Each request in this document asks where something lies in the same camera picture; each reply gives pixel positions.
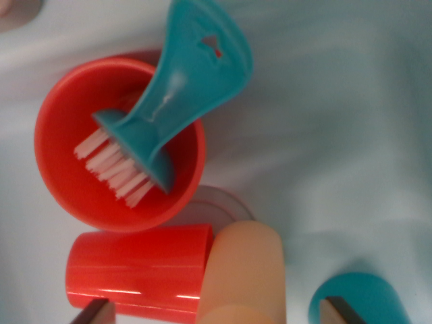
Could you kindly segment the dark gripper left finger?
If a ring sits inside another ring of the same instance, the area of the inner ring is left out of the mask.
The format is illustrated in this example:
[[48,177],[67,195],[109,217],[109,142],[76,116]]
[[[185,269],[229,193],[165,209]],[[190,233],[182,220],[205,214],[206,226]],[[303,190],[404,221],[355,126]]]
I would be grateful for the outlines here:
[[114,324],[115,304],[106,298],[92,300],[70,324]]

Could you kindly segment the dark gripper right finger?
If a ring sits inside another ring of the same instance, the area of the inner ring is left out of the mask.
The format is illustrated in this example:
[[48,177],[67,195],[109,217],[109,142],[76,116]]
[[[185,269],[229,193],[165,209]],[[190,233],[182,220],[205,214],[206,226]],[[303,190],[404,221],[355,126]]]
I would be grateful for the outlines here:
[[328,296],[319,302],[320,324],[366,324],[366,321],[341,297]]

